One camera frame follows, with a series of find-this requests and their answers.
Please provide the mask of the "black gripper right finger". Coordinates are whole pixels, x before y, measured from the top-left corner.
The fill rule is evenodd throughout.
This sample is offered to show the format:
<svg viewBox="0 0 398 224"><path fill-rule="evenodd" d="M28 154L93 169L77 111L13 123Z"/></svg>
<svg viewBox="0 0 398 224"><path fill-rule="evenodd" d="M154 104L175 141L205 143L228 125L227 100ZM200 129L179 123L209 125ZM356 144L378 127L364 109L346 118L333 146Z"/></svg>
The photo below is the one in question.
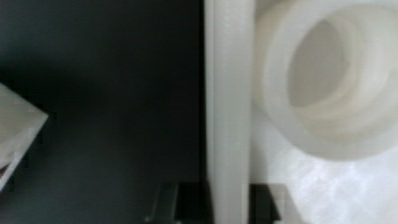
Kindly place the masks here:
<svg viewBox="0 0 398 224"><path fill-rule="evenodd" d="M301 224L301 216L282 184L250 185L248 224Z"/></svg>

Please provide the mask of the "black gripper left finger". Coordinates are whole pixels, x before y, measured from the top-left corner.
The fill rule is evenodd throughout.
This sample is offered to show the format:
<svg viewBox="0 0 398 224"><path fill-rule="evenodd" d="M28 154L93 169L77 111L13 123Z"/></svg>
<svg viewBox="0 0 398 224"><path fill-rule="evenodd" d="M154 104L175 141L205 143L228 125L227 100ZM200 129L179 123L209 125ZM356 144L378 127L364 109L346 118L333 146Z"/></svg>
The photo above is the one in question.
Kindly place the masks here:
<svg viewBox="0 0 398 224"><path fill-rule="evenodd" d="M207 224L205 188L198 183L159 185L143 224Z"/></svg>

